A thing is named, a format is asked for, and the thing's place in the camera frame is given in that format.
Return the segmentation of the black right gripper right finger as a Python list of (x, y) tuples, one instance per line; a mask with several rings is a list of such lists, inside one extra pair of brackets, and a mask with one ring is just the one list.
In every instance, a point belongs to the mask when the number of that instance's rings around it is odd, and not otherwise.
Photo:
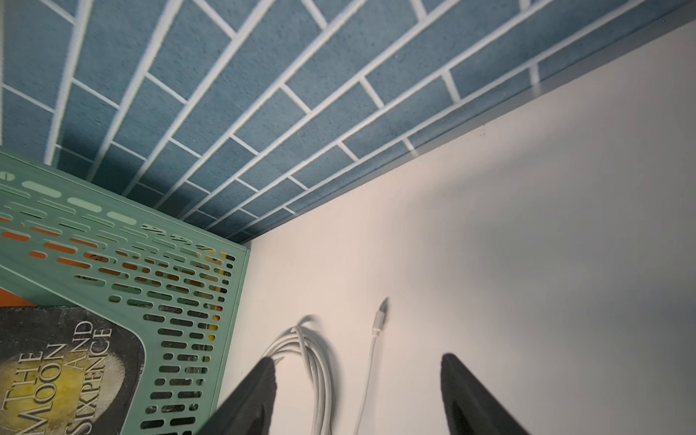
[(440, 390), (450, 434), (529, 434), (453, 353), (442, 355)]

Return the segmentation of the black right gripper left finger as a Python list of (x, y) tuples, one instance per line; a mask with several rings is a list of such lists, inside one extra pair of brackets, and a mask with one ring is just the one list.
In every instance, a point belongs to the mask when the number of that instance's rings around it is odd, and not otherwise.
[(277, 397), (273, 360), (263, 357), (200, 428), (200, 435), (267, 435)]

